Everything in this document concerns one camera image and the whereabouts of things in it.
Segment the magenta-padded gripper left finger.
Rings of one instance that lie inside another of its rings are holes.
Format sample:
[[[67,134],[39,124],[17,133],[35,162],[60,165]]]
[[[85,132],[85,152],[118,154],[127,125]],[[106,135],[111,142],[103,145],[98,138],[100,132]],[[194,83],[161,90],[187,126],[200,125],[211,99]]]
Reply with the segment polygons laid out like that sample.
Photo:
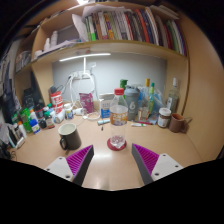
[[[87,146],[72,155],[58,157],[45,170],[78,186],[83,184],[89,164],[94,156],[94,147]]]

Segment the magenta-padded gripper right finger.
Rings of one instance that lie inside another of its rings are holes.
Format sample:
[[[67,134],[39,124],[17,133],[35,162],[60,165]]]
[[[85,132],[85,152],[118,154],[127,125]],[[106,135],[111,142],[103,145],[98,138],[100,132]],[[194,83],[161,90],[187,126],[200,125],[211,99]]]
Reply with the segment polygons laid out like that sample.
[[[182,169],[182,166],[168,154],[156,154],[137,144],[132,144],[132,155],[145,185]]]

